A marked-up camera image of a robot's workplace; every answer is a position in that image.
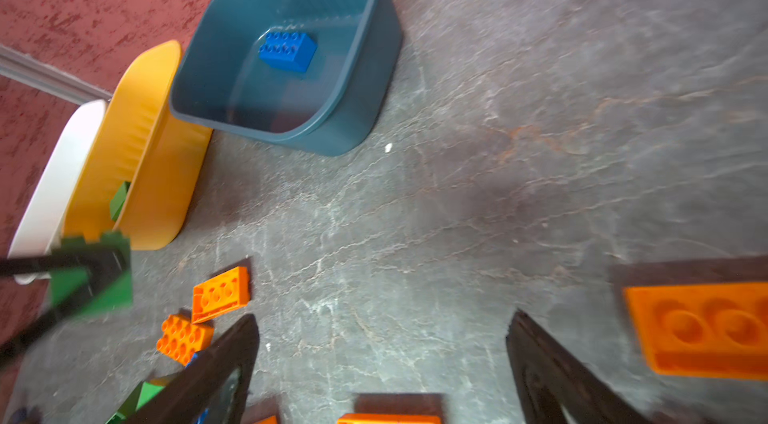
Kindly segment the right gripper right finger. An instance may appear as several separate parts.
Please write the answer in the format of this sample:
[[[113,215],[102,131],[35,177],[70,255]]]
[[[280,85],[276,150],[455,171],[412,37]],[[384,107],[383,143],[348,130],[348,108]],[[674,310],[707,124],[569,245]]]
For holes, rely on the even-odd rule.
[[[507,354],[527,423],[646,423],[526,312],[515,311]]]

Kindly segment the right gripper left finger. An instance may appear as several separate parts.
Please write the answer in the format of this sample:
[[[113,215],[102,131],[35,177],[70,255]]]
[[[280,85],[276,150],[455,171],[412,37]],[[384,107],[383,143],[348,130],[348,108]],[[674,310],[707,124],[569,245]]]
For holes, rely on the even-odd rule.
[[[130,423],[239,423],[260,344],[252,314],[240,317],[185,367]]]

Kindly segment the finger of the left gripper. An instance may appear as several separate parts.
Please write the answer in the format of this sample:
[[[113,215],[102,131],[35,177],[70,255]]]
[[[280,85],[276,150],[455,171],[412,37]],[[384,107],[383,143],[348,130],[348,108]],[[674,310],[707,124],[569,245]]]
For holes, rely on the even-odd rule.
[[[90,280],[114,280],[129,270],[129,263],[115,249],[79,250],[37,257],[1,260],[1,276],[50,273],[61,269],[84,269]]]
[[[47,333],[67,320],[104,313],[104,308],[111,310],[113,305],[104,304],[103,301],[113,286],[113,283],[83,284],[73,290],[58,304],[50,307],[1,344],[1,363],[13,363]]]

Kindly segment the blue long lego brick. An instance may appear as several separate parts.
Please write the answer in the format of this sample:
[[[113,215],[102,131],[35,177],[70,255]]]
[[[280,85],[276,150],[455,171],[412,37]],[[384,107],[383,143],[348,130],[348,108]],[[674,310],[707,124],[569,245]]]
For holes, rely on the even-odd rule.
[[[317,44],[304,32],[267,32],[258,54],[272,68],[304,74],[316,50]]]

